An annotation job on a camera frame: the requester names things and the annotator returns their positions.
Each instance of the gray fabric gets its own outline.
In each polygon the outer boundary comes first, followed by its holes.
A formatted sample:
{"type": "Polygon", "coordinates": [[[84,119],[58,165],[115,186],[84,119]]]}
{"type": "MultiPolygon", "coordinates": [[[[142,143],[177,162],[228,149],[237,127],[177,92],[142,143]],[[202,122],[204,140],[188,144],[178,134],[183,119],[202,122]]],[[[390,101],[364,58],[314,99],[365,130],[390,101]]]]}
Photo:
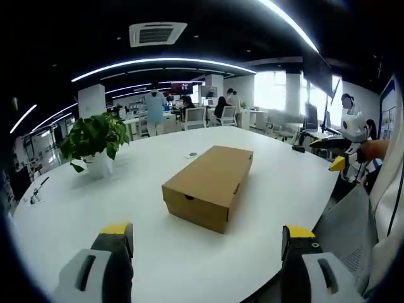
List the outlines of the gray fabric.
{"type": "Polygon", "coordinates": [[[313,230],[326,253],[333,253],[351,271],[360,294],[371,271],[372,248],[377,242],[369,196],[356,185],[336,206],[324,212],[313,230]]]}

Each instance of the black ceiling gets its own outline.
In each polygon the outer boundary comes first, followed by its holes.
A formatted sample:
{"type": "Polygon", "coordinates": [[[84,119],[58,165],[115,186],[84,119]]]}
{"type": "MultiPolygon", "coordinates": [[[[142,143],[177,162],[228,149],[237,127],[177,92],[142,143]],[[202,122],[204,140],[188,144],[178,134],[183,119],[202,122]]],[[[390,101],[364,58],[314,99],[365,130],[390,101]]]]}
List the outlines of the black ceiling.
{"type": "MultiPolygon", "coordinates": [[[[356,14],[358,8],[348,5],[351,1],[273,2],[305,30],[323,57],[347,62],[352,67],[335,68],[337,73],[375,91],[380,89],[381,84],[376,86],[375,82],[382,49],[356,14]]],[[[72,104],[77,90],[113,74],[155,67],[234,73],[217,66],[176,62],[110,69],[71,82],[72,78],[102,66],[151,57],[202,58],[242,66],[243,62],[257,59],[301,55],[302,39],[257,0],[30,1],[12,5],[10,31],[6,33],[4,74],[8,82],[1,95],[9,112],[6,128],[11,129],[25,110],[38,104],[16,135],[27,133],[72,104]],[[185,22],[188,26],[174,45],[131,48],[129,26],[153,21],[185,22]],[[19,100],[18,112],[11,109],[12,97],[19,100]]],[[[106,90],[113,90],[151,81],[190,80],[201,74],[165,69],[128,73],[101,83],[106,90]]]]}

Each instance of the box lid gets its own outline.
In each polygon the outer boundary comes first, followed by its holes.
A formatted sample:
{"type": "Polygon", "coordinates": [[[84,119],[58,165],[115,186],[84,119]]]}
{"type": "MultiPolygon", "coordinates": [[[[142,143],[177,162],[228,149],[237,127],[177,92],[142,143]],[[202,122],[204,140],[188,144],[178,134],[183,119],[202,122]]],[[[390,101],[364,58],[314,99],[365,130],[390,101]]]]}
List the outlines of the box lid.
{"type": "Polygon", "coordinates": [[[229,207],[252,159],[252,151],[213,146],[163,186],[229,207]]]}

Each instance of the led light strip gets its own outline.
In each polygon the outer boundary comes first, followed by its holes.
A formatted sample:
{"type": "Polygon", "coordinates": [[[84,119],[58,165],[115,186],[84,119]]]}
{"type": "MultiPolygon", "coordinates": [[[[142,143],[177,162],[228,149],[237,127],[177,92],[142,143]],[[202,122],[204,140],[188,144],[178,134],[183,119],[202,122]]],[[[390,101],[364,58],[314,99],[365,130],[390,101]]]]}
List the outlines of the led light strip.
{"type": "Polygon", "coordinates": [[[10,134],[12,134],[15,129],[20,125],[20,123],[22,122],[22,120],[24,120],[26,118],[27,115],[30,114],[31,111],[33,111],[36,108],[37,104],[33,105],[30,109],[27,110],[27,112],[25,114],[23,114],[23,116],[20,118],[20,120],[17,121],[17,123],[13,126],[13,128],[10,131],[10,134]]]}
{"type": "MultiPolygon", "coordinates": [[[[166,88],[159,88],[158,90],[170,90],[170,89],[171,89],[171,87],[166,87],[166,88]]],[[[151,92],[151,91],[152,91],[152,90],[142,90],[141,92],[126,93],[126,94],[124,94],[124,95],[115,96],[115,97],[112,97],[112,98],[113,98],[113,99],[116,99],[116,98],[119,98],[119,97],[134,95],[134,94],[136,94],[136,93],[148,93],[148,92],[151,92]]]]}
{"type": "MultiPolygon", "coordinates": [[[[167,84],[167,83],[203,83],[203,82],[204,81],[165,81],[165,82],[158,82],[158,84],[167,84]]],[[[126,90],[128,88],[134,88],[134,87],[139,87],[139,86],[148,86],[148,85],[152,85],[152,84],[151,83],[145,83],[145,84],[140,84],[140,85],[122,87],[122,88],[118,88],[117,90],[110,90],[109,92],[106,92],[105,94],[118,92],[119,90],[126,90]]]]}
{"type": "Polygon", "coordinates": [[[46,119],[45,121],[43,121],[43,122],[41,122],[39,125],[37,125],[35,128],[33,128],[33,129],[31,130],[31,133],[33,133],[34,131],[36,131],[38,128],[40,128],[42,125],[44,125],[46,122],[48,122],[48,121],[51,120],[52,118],[54,118],[54,117],[56,117],[57,115],[59,115],[59,114],[61,114],[62,112],[64,112],[66,109],[70,109],[70,108],[72,108],[73,106],[76,106],[76,105],[78,105],[78,103],[75,103],[75,104],[73,104],[73,105],[67,106],[65,109],[63,109],[63,110],[57,112],[57,113],[54,114],[53,116],[50,116],[48,119],[46,119]]]}
{"type": "Polygon", "coordinates": [[[64,119],[64,118],[66,118],[66,117],[70,116],[71,114],[72,114],[72,113],[70,112],[69,114],[66,114],[66,115],[64,115],[64,116],[60,117],[59,119],[57,119],[57,120],[53,121],[53,122],[51,123],[51,125],[55,124],[57,121],[60,121],[60,120],[62,120],[62,119],[64,119]]]}
{"type": "Polygon", "coordinates": [[[280,18],[284,19],[293,29],[303,38],[303,40],[316,52],[319,52],[317,50],[317,47],[314,45],[312,40],[310,40],[309,36],[301,29],[300,26],[297,25],[295,20],[291,19],[288,14],[286,14],[284,11],[282,11],[276,4],[272,3],[270,0],[258,0],[262,4],[264,4],[267,8],[272,10],[274,13],[276,13],[280,18]]]}
{"type": "Polygon", "coordinates": [[[118,68],[120,66],[138,64],[138,63],[147,63],[147,62],[164,62],[164,61],[183,61],[183,62],[207,63],[207,64],[213,64],[213,65],[226,66],[228,68],[239,69],[241,71],[247,71],[248,73],[252,73],[252,74],[256,73],[255,71],[253,71],[251,69],[242,68],[240,66],[231,65],[231,64],[227,64],[227,63],[223,63],[223,62],[211,61],[211,60],[191,59],[191,58],[151,58],[151,59],[138,59],[138,60],[120,62],[120,63],[104,66],[103,68],[98,68],[98,69],[95,69],[95,70],[93,70],[93,71],[91,71],[89,73],[85,73],[85,74],[83,74],[83,75],[81,75],[79,77],[76,77],[76,78],[72,79],[71,81],[76,82],[76,81],[78,81],[80,79],[83,79],[83,78],[86,78],[88,76],[91,76],[92,74],[97,74],[97,73],[99,73],[101,71],[106,71],[106,70],[111,69],[111,68],[118,68]]]}

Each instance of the air vent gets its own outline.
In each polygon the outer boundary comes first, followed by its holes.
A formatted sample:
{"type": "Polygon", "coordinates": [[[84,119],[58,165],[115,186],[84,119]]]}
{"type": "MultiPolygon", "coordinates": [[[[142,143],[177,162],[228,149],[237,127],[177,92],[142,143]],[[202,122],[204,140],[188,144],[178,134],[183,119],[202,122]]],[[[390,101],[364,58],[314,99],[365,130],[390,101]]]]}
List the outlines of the air vent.
{"type": "Polygon", "coordinates": [[[186,27],[178,22],[133,24],[129,27],[131,47],[174,44],[186,27]]]}

